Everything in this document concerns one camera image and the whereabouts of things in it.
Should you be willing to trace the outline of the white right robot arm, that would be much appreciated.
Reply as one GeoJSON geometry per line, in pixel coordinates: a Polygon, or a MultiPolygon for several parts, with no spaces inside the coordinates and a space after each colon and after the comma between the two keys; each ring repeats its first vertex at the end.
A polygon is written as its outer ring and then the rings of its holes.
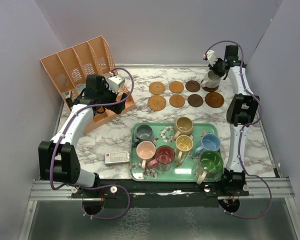
{"type": "Polygon", "coordinates": [[[230,196],[245,184],[246,169],[244,155],[249,126],[256,124],[255,116],[260,98],[251,91],[244,64],[242,47],[233,43],[225,47],[224,58],[220,58],[212,47],[204,57],[213,73],[231,82],[234,97],[227,109],[226,120],[230,127],[230,149],[219,189],[230,196]]]}

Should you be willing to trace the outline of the tan ceramic mug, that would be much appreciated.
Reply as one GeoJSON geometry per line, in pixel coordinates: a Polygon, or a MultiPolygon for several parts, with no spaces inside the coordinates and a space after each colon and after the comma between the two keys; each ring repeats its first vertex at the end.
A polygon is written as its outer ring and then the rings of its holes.
{"type": "Polygon", "coordinates": [[[179,117],[173,126],[174,136],[173,140],[175,141],[179,136],[186,135],[190,136],[194,131],[194,122],[186,117],[179,117]]]}

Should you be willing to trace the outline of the dark walnut wooden coaster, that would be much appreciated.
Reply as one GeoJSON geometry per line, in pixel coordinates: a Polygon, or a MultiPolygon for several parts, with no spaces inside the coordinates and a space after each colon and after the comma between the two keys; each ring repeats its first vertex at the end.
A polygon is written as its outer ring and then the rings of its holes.
{"type": "Polygon", "coordinates": [[[189,80],[185,84],[185,88],[192,93],[198,92],[201,89],[201,85],[199,82],[195,80],[189,80]]]}

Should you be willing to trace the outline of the green floral tray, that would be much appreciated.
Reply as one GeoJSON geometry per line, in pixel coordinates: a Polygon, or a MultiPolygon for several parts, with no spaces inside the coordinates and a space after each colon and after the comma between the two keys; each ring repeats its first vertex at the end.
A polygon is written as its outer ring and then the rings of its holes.
{"type": "MultiPolygon", "coordinates": [[[[160,146],[176,148],[176,144],[173,141],[175,133],[172,122],[147,122],[146,125],[150,126],[154,133],[155,146],[157,148],[160,146]]],[[[214,134],[217,136],[218,130],[210,123],[195,123],[193,133],[190,135],[195,148],[203,134],[214,134]]],[[[129,164],[130,177],[139,182],[196,182],[198,177],[195,171],[198,166],[198,158],[198,156],[194,155],[194,150],[192,149],[180,164],[177,164],[177,161],[174,160],[172,167],[168,171],[149,169],[148,167],[142,169],[142,162],[139,160],[137,150],[135,147],[132,147],[129,164]]]]}

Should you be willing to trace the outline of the light wooden coaster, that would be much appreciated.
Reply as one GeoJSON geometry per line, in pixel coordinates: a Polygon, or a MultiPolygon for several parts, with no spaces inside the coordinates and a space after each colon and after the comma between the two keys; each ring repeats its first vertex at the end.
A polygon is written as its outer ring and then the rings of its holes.
{"type": "Polygon", "coordinates": [[[185,98],[180,94],[174,94],[169,98],[169,103],[175,108],[180,108],[185,104],[185,98]]]}

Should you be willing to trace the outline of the cream ceramic mug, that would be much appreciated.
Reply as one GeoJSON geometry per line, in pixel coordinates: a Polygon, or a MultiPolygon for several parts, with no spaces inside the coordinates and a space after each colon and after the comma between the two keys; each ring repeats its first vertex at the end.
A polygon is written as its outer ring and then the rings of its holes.
{"type": "Polygon", "coordinates": [[[216,75],[212,70],[210,70],[204,75],[200,85],[202,88],[213,89],[219,86],[220,81],[221,78],[218,75],[216,75]]]}

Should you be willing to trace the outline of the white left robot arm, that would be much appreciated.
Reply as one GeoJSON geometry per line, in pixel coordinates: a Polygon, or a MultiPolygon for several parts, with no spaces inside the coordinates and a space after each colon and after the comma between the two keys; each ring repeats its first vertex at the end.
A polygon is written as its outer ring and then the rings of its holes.
{"type": "Polygon", "coordinates": [[[81,93],[75,99],[66,99],[72,108],[68,119],[50,141],[42,141],[38,146],[40,177],[43,180],[81,186],[91,198],[100,193],[99,175],[81,168],[76,146],[96,114],[106,109],[120,114],[125,109],[129,95],[122,93],[121,98],[117,98],[124,83],[122,76],[113,73],[109,78],[89,74],[81,93]]]}

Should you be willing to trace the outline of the blue ceramic mug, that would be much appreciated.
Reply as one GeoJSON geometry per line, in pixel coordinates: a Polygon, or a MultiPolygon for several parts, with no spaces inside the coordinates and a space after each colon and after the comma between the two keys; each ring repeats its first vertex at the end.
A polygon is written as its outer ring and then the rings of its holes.
{"type": "Polygon", "coordinates": [[[212,133],[207,133],[197,142],[193,153],[195,156],[201,155],[206,151],[218,152],[221,146],[219,137],[212,133]]]}

